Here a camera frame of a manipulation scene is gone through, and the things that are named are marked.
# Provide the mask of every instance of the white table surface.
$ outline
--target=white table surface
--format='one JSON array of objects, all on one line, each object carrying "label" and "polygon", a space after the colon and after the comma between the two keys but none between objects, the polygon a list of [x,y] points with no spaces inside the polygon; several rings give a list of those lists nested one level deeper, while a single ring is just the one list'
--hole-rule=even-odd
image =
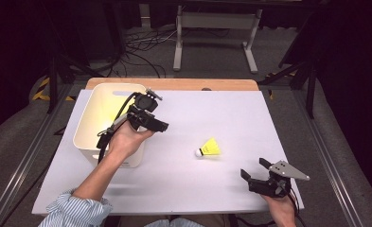
[{"label": "white table surface", "polygon": [[[92,90],[82,90],[62,141],[44,179],[32,213],[45,208],[63,191],[77,187],[93,170],[74,146],[73,137]],[[154,111],[169,123],[146,141],[136,168],[120,168],[104,198],[112,215],[245,213],[268,210],[266,202],[248,191],[243,168],[255,179],[269,174],[258,163],[287,162],[261,92],[156,91],[164,98]],[[216,157],[197,158],[194,150],[214,137]],[[300,193],[292,188],[304,208]]]}]

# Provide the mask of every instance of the metal frame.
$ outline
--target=metal frame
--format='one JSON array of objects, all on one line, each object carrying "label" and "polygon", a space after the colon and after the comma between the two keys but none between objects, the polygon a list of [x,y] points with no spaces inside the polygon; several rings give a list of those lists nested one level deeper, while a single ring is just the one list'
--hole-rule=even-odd
[{"label": "metal frame", "polygon": [[327,172],[330,183],[333,187],[335,195],[339,200],[339,203],[345,213],[345,218],[350,226],[363,226],[361,218],[354,207],[353,201],[351,200],[348,192],[345,188],[345,183],[333,163],[332,158],[329,154],[328,148],[325,144],[324,139],[319,132],[318,127],[313,119],[310,118],[305,110],[305,101],[301,91],[293,91],[294,98],[297,101],[298,107],[301,113],[304,115],[307,125],[310,128],[313,138],[315,139],[316,146],[318,147],[319,158]]},{"label": "metal frame", "polygon": [[9,207],[11,206],[11,203],[13,202],[15,196],[17,195],[18,190],[21,187],[21,184],[26,178],[27,173],[29,172],[29,169],[32,166],[32,163],[34,162],[36,156],[41,150],[41,147],[44,143],[44,139],[46,137],[46,132],[52,125],[54,119],[56,118],[56,115],[59,112],[60,107],[64,103],[65,98],[68,96],[72,86],[73,86],[72,84],[63,85],[57,105],[55,106],[53,111],[50,114],[47,114],[46,117],[44,118],[41,127],[38,129],[38,132],[36,133],[34,139],[32,140],[32,143],[29,146],[26,154],[24,155],[24,158],[22,159],[20,165],[18,165],[17,169],[11,175],[9,184],[6,187],[5,191],[3,192],[2,196],[0,197],[0,224],[5,215],[7,214],[7,211],[9,210]]},{"label": "metal frame", "polygon": [[251,47],[257,34],[259,20],[262,9],[258,9],[256,14],[233,14],[233,13],[200,13],[183,12],[183,6],[177,8],[177,42],[174,53],[173,70],[180,71],[183,54],[183,27],[206,27],[206,28],[233,28],[250,29],[248,42],[243,42],[243,50],[248,61],[248,66],[253,74],[257,73],[257,64],[254,60]]}]

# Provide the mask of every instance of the human arm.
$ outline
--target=human arm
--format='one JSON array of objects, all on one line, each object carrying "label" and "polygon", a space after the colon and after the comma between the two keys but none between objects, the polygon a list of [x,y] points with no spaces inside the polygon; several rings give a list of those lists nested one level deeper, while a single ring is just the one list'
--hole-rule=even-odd
[{"label": "human arm", "polygon": [[124,122],[112,137],[105,158],[77,189],[64,192],[46,208],[49,215],[40,226],[99,226],[112,210],[102,198],[109,182],[123,161],[152,135],[152,131],[135,131]]},{"label": "human arm", "polygon": [[73,196],[100,201],[120,165],[152,135],[152,131],[135,131],[130,122],[124,122],[112,137],[108,154],[74,191]]},{"label": "human arm", "polygon": [[271,198],[261,195],[268,202],[271,216],[278,227],[295,227],[294,205],[289,197]]}]

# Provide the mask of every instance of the finger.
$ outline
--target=finger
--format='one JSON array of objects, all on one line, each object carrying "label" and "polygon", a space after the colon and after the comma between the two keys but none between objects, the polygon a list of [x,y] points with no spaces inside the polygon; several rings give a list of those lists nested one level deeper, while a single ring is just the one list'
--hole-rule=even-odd
[{"label": "finger", "polygon": [[147,139],[150,138],[155,134],[154,131],[146,130],[146,131],[139,131],[138,132],[143,138]]}]

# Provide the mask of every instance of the metal stand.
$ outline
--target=metal stand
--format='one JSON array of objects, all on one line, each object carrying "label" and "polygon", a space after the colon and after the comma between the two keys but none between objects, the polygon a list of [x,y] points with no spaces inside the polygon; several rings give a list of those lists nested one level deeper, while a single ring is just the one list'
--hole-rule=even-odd
[{"label": "metal stand", "polygon": [[313,119],[313,97],[315,92],[315,80],[316,80],[316,63],[313,61],[302,61],[297,64],[294,64],[275,75],[266,78],[265,80],[258,81],[258,85],[269,85],[270,83],[281,79],[285,76],[288,76],[290,73],[296,71],[296,74],[292,81],[290,82],[290,87],[292,90],[300,90],[304,83],[309,80],[308,92],[307,92],[307,101],[306,101],[306,110],[311,119]]},{"label": "metal stand", "polygon": [[257,65],[254,60],[251,47],[256,37],[262,9],[258,9],[256,14],[231,14],[231,13],[204,13],[204,12],[183,12],[183,7],[177,9],[177,42],[174,53],[173,70],[180,71],[182,66],[183,53],[183,27],[206,27],[206,28],[234,28],[250,29],[250,39],[243,42],[242,46],[247,58],[250,71],[257,73]]}]

